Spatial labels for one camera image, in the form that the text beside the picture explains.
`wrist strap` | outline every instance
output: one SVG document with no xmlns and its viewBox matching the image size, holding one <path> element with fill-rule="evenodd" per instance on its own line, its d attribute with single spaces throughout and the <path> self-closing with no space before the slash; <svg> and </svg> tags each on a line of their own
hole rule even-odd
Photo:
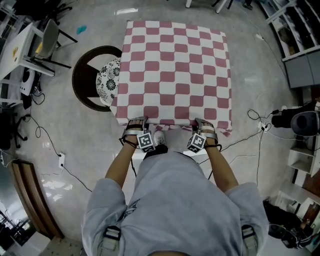
<svg viewBox="0 0 320 256">
<path fill-rule="evenodd" d="M 135 149 L 138 148 L 138 144 L 134 144 L 133 142 L 128 141 L 128 140 L 126 140 L 125 138 L 124 138 L 124 139 L 119 138 L 119 141 L 121 142 L 122 146 L 123 146 L 125 143 L 128 143 L 130 146 L 134 147 Z"/>
<path fill-rule="evenodd" d="M 204 146 L 205 149 L 206 148 L 216 148 L 216 147 L 220 147 L 219 151 L 221 152 L 221 149 L 222 149 L 222 145 L 221 144 Z"/>
</svg>

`white desk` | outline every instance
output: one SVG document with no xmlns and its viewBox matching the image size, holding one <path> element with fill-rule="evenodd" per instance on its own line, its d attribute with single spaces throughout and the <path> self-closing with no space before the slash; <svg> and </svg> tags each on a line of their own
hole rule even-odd
<svg viewBox="0 0 320 256">
<path fill-rule="evenodd" d="M 192 0 L 186 0 L 185 7 L 189 8 L 191 5 Z M 215 10 L 215 12 L 218 14 L 220 13 L 221 9 L 225 6 L 227 0 L 222 0 L 222 3 L 219 5 L 219 7 Z"/>
<path fill-rule="evenodd" d="M 29 24 L 24 30 L 22 30 L 14 39 L 12 39 L 2 50 L 2 57 L 0 60 L 0 83 L 9 84 L 13 86 L 21 86 L 21 82 L 17 82 L 15 80 L 4 79 L 8 74 L 10 74 L 15 68 L 18 66 L 22 66 L 25 68 L 29 68 L 50 77 L 55 75 L 54 72 L 49 71 L 48 69 L 33 64 L 28 60 L 28 53 L 30 50 L 30 46 L 34 35 L 39 37 L 43 37 L 43 32 L 33 26 L 33 24 Z M 22 101 L 20 98 L 18 99 L 3 99 L 0 98 L 0 102 L 14 103 L 20 104 Z"/>
</svg>

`red and white checkered cloth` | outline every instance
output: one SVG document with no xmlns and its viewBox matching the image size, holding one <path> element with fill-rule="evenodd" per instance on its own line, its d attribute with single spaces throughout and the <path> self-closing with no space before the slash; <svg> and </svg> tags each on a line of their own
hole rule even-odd
<svg viewBox="0 0 320 256">
<path fill-rule="evenodd" d="M 229 135 L 231 79 L 225 33 L 175 22 L 129 21 L 111 110 L 120 125 L 148 116 L 150 124 L 162 128 L 190 127 L 201 118 Z"/>
</svg>

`gray floor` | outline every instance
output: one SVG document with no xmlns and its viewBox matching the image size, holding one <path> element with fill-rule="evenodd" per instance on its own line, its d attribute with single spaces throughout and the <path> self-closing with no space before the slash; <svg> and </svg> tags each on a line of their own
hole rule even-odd
<svg viewBox="0 0 320 256">
<path fill-rule="evenodd" d="M 230 10 L 223 8 L 219 14 L 210 4 L 207 0 L 193 0 L 191 8 L 186 8 L 185 0 L 79 0 L 73 4 L 73 10 L 60 20 L 60 29 L 77 38 L 79 43 L 59 49 L 53 54 L 53 60 L 74 67 L 84 53 L 95 47 L 112 45 L 121 49 L 127 20 L 172 21 L 225 32 L 231 64 L 233 132 L 228 138 L 222 134 L 218 137 L 222 146 L 226 147 L 258 131 L 258 122 L 247 117 L 248 109 L 257 110 L 258 107 L 259 113 L 265 115 L 283 105 L 293 106 L 296 101 L 271 49 L 265 41 L 254 37 L 259 29 L 281 63 L 276 38 L 258 4 L 254 2 L 254 9 L 250 11 L 235 1 Z M 117 15 L 117 11 L 123 9 L 137 11 Z M 76 29 L 83 25 L 87 26 L 86 31 L 76 35 Z M 69 43 L 62 38 L 59 41 Z M 92 65 L 101 68 L 106 61 L 107 58 L 100 57 Z M 73 69 L 54 68 L 54 77 L 43 76 L 41 79 L 45 102 L 42 105 L 33 104 L 31 115 L 46 128 L 57 151 L 66 154 L 65 166 L 68 170 L 93 189 L 119 152 L 121 145 L 118 138 L 123 129 L 111 112 L 93 111 L 80 103 L 72 88 Z M 29 111 L 20 110 L 21 115 Z M 21 144 L 17 153 L 21 158 L 35 163 L 49 208 L 63 233 L 80 240 L 81 222 L 91 193 L 66 171 L 60 174 L 58 157 L 50 140 L 43 131 L 41 138 L 36 138 L 36 127 L 32 120 L 22 124 L 21 133 L 29 139 Z M 292 132 L 286 129 L 272 128 L 270 132 L 283 138 L 293 137 Z M 166 136 L 170 147 L 186 150 L 184 146 L 190 137 L 188 132 L 173 130 L 168 131 Z M 293 170 L 287 167 L 292 143 L 292 140 L 263 134 L 258 174 L 262 197 L 276 195 L 282 181 L 292 177 Z M 239 157 L 231 164 L 240 183 L 256 182 L 258 149 L 256 135 L 223 152 L 229 163 L 237 156 L 253 156 Z M 194 159 L 200 162 L 206 157 L 203 154 Z M 134 156 L 137 169 L 141 162 L 139 158 L 141 154 L 137 152 Z M 201 166 L 208 176 L 209 161 Z M 134 174 L 130 169 L 123 189 L 127 201 L 133 188 Z"/>
</svg>

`black chair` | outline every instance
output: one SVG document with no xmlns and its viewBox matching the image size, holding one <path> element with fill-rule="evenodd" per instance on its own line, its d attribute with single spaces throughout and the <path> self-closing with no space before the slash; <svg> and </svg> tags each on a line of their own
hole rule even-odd
<svg viewBox="0 0 320 256">
<path fill-rule="evenodd" d="M 22 137 L 18 132 L 19 125 L 22 120 L 26 120 L 24 116 L 20 117 L 18 122 L 16 123 L 15 117 L 16 113 L 11 116 L 7 112 L 0 113 L 0 149 L 8 150 L 11 147 L 10 140 L 12 139 L 12 135 L 14 137 L 15 147 L 19 149 L 21 146 L 18 144 L 17 137 L 19 137 L 24 142 L 28 139 L 27 137 Z"/>
<path fill-rule="evenodd" d="M 108 106 L 97 105 L 88 99 L 99 98 L 96 89 L 96 78 L 99 70 L 88 65 L 88 62 L 93 58 L 104 54 L 110 54 L 120 58 L 122 51 L 114 46 L 108 45 L 94 48 L 85 53 L 75 64 L 72 74 L 72 87 L 78 100 L 88 108 L 101 112 L 110 112 L 111 110 Z"/>
<path fill-rule="evenodd" d="M 72 10 L 72 7 L 66 7 L 70 3 L 60 4 L 61 0 L 17 0 L 13 5 L 15 9 L 15 15 L 26 15 L 31 16 L 34 21 L 43 20 L 43 27 L 45 27 L 50 19 L 53 19 L 57 25 L 58 14 Z"/>
<path fill-rule="evenodd" d="M 219 3 L 221 0 L 216 0 L 215 3 L 212 5 L 212 7 L 215 7 L 217 5 L 217 3 Z M 234 0 L 230 0 L 230 3 L 228 5 L 228 9 L 230 9 L 232 3 L 233 3 Z"/>
</svg>

